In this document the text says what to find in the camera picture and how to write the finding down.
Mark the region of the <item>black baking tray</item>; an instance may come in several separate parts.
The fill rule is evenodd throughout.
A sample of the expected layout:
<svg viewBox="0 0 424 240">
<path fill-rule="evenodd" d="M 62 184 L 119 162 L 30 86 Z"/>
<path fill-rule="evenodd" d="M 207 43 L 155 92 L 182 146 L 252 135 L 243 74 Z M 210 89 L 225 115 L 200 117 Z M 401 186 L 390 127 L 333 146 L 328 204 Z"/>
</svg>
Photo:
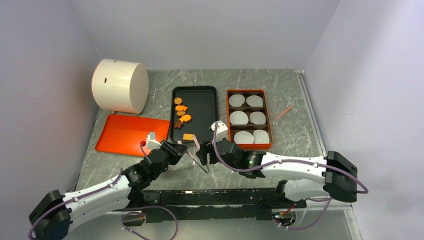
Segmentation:
<svg viewBox="0 0 424 240">
<path fill-rule="evenodd" d="M 179 120 L 175 99 L 180 98 L 182 105 L 187 107 L 186 114 L 191 120 L 184 122 L 180 128 L 175 128 L 174 123 Z M 172 90 L 170 127 L 168 139 L 172 142 L 184 140 L 184 134 L 194 135 L 199 142 L 212 138 L 211 125 L 219 120 L 217 90 L 211 85 L 202 86 L 177 86 Z"/>
</svg>

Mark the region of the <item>white paper cup front-left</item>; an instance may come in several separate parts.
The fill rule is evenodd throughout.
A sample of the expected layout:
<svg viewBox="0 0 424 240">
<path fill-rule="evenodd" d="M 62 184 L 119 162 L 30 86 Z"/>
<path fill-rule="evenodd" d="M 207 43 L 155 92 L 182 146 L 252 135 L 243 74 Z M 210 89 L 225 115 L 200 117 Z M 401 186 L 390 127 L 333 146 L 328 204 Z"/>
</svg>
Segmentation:
<svg viewBox="0 0 424 240">
<path fill-rule="evenodd" d="M 248 131 L 238 131 L 234 134 L 233 140 L 236 144 L 253 144 L 254 136 Z"/>
</svg>

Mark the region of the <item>orange fish cookie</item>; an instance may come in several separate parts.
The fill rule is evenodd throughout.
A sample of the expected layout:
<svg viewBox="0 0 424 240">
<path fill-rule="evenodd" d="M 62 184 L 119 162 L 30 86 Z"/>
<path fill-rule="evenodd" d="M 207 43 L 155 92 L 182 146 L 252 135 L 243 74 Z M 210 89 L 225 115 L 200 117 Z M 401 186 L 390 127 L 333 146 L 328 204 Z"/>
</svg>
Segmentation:
<svg viewBox="0 0 424 240">
<path fill-rule="evenodd" d="M 185 115 L 182 115 L 178 120 L 182 123 L 186 123 L 186 122 L 190 122 L 191 119 L 192 119 L 191 115 L 185 114 Z"/>
<path fill-rule="evenodd" d="M 185 105 L 176 105 L 176 106 L 175 106 L 175 110 L 176 110 L 177 112 L 186 112 L 186 111 L 187 111 L 187 109 L 188 109 L 188 107 L 187 107 L 187 106 L 185 106 Z"/>
</svg>

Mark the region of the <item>white paper cup back-right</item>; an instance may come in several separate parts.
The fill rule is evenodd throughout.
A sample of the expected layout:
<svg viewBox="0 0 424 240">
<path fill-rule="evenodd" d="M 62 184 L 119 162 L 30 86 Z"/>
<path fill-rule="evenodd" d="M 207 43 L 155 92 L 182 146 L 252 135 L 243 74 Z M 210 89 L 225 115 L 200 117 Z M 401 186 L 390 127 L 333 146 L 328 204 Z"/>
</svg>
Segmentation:
<svg viewBox="0 0 424 240">
<path fill-rule="evenodd" d="M 250 107 L 254 107 L 254 108 L 262 108 L 264 106 L 263 98 L 260 97 L 259 95 L 250 95 L 249 97 L 246 98 L 246 103 Z"/>
</svg>

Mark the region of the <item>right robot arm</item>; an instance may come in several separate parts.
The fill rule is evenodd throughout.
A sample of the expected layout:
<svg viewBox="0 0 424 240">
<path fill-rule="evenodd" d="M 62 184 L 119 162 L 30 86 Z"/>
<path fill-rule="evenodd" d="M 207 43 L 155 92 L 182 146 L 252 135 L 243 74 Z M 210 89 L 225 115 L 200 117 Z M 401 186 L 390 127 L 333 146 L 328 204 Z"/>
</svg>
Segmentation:
<svg viewBox="0 0 424 240">
<path fill-rule="evenodd" d="M 292 157 L 243 150 L 222 139 L 201 143 L 196 156 L 203 166 L 221 163 L 248 179 L 277 178 L 274 199 L 282 208 L 314 197 L 354 203 L 358 194 L 367 193 L 358 190 L 358 168 L 337 151 L 318 157 Z"/>
</svg>

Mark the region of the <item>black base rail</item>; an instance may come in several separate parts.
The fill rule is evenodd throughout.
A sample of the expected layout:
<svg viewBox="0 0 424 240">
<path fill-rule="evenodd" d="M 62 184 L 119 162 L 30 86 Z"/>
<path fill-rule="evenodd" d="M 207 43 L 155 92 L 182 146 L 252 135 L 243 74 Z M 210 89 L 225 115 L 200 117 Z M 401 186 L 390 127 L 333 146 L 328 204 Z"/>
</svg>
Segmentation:
<svg viewBox="0 0 424 240">
<path fill-rule="evenodd" d="M 143 190 L 130 208 L 162 206 L 178 220 L 256 219 L 270 220 L 273 214 L 305 209 L 305 200 L 288 202 L 274 188 L 207 190 Z"/>
</svg>

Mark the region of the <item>brown star cookie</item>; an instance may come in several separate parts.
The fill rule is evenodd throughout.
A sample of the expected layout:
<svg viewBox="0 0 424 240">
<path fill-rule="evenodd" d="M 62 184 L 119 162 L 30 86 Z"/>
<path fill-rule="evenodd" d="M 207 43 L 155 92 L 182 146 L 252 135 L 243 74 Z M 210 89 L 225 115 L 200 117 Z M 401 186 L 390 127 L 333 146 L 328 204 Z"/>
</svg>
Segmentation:
<svg viewBox="0 0 424 240">
<path fill-rule="evenodd" d="M 180 120 L 176 120 L 174 123 L 173 123 L 173 128 L 174 129 L 181 129 L 181 127 L 183 126 L 183 122 L 182 121 L 180 121 Z"/>
</svg>

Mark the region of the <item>orange cookie box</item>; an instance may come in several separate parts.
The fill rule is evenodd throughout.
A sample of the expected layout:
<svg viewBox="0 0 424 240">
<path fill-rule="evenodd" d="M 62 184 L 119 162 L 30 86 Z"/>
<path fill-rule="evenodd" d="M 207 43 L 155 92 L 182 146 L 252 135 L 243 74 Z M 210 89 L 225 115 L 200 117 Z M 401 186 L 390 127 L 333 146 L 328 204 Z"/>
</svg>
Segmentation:
<svg viewBox="0 0 424 240">
<path fill-rule="evenodd" d="M 229 105 L 229 97 L 233 94 L 241 94 L 245 97 L 245 103 L 241 107 L 231 107 Z M 252 95 L 257 95 L 263 99 L 263 107 L 251 107 L 246 103 L 246 98 Z M 230 114 L 234 111 L 245 112 L 249 118 L 246 125 L 234 125 L 230 123 Z M 269 150 L 273 145 L 273 134 L 271 130 L 271 120 L 266 102 L 265 92 L 262 89 L 229 89 L 226 93 L 226 112 L 227 112 L 227 126 L 228 126 L 228 139 L 234 142 L 234 135 L 239 131 L 247 131 L 253 134 L 255 130 L 265 130 L 269 134 L 270 143 L 268 144 L 237 144 L 244 150 Z M 258 125 L 250 122 L 250 114 L 252 112 L 262 112 L 266 116 L 266 124 Z"/>
</svg>

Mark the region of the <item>pink handled metal tongs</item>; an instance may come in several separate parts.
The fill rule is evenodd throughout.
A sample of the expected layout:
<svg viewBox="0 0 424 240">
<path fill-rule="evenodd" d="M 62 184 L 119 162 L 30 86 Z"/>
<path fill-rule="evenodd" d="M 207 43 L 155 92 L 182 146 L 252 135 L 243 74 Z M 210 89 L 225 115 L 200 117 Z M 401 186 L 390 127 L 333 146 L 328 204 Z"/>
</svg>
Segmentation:
<svg viewBox="0 0 424 240">
<path fill-rule="evenodd" d="M 194 142 L 196 149 L 199 151 L 200 150 L 200 143 L 198 142 L 198 139 L 194 134 L 191 134 L 191 141 Z M 196 164 L 197 166 L 200 167 L 200 169 L 204 173 L 206 173 L 206 174 L 210 173 L 210 168 L 209 168 L 208 164 L 203 165 L 201 163 L 200 159 L 196 155 L 197 152 L 195 152 L 194 150 L 193 150 L 193 153 L 190 153 L 189 151 L 187 151 L 186 154 L 193 160 L 193 166 Z"/>
</svg>

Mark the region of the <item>white paper cup middle-right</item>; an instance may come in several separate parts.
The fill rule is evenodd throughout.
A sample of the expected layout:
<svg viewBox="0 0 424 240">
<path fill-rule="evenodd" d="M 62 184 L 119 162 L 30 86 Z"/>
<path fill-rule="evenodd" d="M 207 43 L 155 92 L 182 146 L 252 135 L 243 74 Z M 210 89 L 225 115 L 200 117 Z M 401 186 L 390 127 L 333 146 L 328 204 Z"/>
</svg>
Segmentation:
<svg viewBox="0 0 424 240">
<path fill-rule="evenodd" d="M 249 120 L 255 125 L 265 125 L 267 123 L 266 115 L 261 111 L 254 111 L 249 115 Z"/>
</svg>

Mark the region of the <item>white paper cup back-left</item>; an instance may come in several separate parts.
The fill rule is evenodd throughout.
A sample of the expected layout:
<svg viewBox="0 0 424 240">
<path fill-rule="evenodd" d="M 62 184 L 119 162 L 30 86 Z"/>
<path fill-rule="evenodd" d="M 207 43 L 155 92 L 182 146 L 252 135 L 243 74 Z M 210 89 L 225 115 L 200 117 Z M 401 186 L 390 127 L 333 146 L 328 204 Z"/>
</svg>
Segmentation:
<svg viewBox="0 0 424 240">
<path fill-rule="evenodd" d="M 242 94 L 232 94 L 228 99 L 228 104 L 233 108 L 241 107 L 246 101 Z"/>
</svg>

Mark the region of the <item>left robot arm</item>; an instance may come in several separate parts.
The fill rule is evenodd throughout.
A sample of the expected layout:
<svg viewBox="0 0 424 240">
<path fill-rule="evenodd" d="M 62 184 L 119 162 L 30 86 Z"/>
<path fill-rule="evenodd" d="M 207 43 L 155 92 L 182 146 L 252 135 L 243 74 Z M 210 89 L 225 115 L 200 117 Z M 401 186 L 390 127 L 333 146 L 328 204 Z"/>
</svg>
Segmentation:
<svg viewBox="0 0 424 240">
<path fill-rule="evenodd" d="M 67 193 L 48 192 L 28 218 L 30 240 L 62 240 L 74 228 L 115 210 L 137 210 L 143 190 L 169 166 L 176 165 L 189 147 L 166 140 L 146 154 L 141 162 L 120 169 L 113 178 L 97 185 Z"/>
</svg>

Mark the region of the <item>white cylindrical drum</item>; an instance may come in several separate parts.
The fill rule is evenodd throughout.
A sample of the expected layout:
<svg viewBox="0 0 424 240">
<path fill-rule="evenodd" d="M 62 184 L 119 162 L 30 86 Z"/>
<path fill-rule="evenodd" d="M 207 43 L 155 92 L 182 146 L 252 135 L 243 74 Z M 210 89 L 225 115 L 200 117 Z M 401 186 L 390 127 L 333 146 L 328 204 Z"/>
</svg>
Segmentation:
<svg viewBox="0 0 424 240">
<path fill-rule="evenodd" d="M 142 63 L 105 58 L 95 68 L 91 91 L 105 111 L 139 114 L 149 93 L 149 77 Z"/>
</svg>

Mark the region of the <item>square cracker cookie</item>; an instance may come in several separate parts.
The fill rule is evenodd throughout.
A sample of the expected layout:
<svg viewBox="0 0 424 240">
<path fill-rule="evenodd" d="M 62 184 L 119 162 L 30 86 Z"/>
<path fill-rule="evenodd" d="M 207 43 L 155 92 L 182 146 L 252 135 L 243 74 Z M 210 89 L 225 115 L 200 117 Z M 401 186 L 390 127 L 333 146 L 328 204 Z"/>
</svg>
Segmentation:
<svg viewBox="0 0 424 240">
<path fill-rule="evenodd" d="M 193 141 L 194 140 L 194 135 L 191 133 L 184 133 L 182 136 L 182 139 L 184 141 Z"/>
</svg>

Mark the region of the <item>white paper cup middle-left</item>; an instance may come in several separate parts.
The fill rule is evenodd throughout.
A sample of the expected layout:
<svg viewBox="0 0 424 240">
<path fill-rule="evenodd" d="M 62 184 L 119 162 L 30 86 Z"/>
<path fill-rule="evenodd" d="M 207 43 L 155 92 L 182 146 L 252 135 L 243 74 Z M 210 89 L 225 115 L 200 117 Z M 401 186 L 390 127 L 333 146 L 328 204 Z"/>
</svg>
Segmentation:
<svg viewBox="0 0 424 240">
<path fill-rule="evenodd" d="M 234 111 L 229 116 L 232 125 L 247 125 L 249 122 L 248 115 L 243 111 Z"/>
</svg>

